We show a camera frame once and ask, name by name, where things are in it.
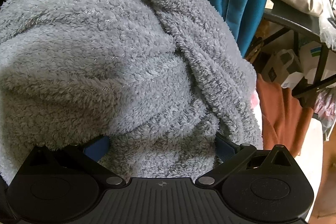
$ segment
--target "table top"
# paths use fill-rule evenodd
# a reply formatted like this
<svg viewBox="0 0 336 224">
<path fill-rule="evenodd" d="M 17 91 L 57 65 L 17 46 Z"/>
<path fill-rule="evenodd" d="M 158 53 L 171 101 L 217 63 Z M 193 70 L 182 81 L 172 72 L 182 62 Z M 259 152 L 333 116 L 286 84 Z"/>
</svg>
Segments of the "table top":
<svg viewBox="0 0 336 224">
<path fill-rule="evenodd" d="M 273 9 L 264 10 L 263 18 L 320 42 L 319 18 L 296 10 L 281 0 L 271 0 Z"/>
</svg>

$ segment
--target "plastic bag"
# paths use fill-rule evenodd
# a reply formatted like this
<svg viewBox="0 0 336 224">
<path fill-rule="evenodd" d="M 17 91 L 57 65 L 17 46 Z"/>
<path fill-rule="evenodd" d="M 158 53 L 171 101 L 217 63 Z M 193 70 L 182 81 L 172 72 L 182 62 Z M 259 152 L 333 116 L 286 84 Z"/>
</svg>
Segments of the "plastic bag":
<svg viewBox="0 0 336 224">
<path fill-rule="evenodd" d="M 336 121 L 336 88 L 319 92 L 315 101 L 314 112 L 322 124 L 324 139 L 329 140 Z"/>
<path fill-rule="evenodd" d="M 323 0 L 323 12 L 319 17 L 320 40 L 334 51 L 336 50 L 336 28 L 328 18 L 335 19 L 329 0 Z"/>
</svg>

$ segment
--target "blanket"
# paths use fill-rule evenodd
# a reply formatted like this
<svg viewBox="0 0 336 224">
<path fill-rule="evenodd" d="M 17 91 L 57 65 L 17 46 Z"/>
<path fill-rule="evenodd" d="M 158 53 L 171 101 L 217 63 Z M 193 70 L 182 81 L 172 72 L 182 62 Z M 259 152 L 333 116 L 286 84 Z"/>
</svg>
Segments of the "blanket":
<svg viewBox="0 0 336 224">
<path fill-rule="evenodd" d="M 109 135 L 123 176 L 191 177 L 216 134 L 262 148 L 253 67 L 207 0 L 8 0 L 0 10 L 0 173 L 34 145 Z"/>
</svg>

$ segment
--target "wooden floor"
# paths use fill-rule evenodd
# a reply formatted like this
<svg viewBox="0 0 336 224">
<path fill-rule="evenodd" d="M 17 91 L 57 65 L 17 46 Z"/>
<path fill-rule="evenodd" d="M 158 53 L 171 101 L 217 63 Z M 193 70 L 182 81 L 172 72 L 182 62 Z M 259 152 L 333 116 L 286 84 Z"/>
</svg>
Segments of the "wooden floor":
<svg viewBox="0 0 336 224">
<path fill-rule="evenodd" d="M 336 127 L 334 128 L 331 134 L 330 141 L 324 142 L 324 145 L 323 145 L 322 180 L 321 180 L 319 193 L 316 198 L 315 206 L 314 206 L 312 215 L 309 220 L 309 224 L 336 224 L 336 215 L 329 216 L 329 217 L 323 217 L 323 218 L 317 218 L 318 215 L 321 215 L 321 213 L 319 213 L 321 212 L 321 210 L 319 209 L 319 206 L 322 203 L 321 202 L 322 200 L 324 202 L 328 201 L 336 205 L 336 196 L 326 197 L 325 195 L 322 194 L 323 187 L 326 185 L 325 182 L 327 180 L 327 175 L 330 169 L 335 168 L 332 166 L 333 163 L 336 163 Z"/>
</svg>

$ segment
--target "rust orange fabric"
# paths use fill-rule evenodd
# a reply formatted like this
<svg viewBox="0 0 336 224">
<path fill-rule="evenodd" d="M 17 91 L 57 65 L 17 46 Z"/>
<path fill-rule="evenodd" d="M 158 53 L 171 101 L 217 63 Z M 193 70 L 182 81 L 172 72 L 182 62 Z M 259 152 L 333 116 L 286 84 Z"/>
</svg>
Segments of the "rust orange fabric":
<svg viewBox="0 0 336 224">
<path fill-rule="evenodd" d="M 257 92 L 262 112 L 262 137 L 265 150 L 276 144 L 287 147 L 293 157 L 303 145 L 312 108 L 302 108 L 290 89 L 283 89 L 278 83 L 265 82 L 257 76 Z"/>
</svg>

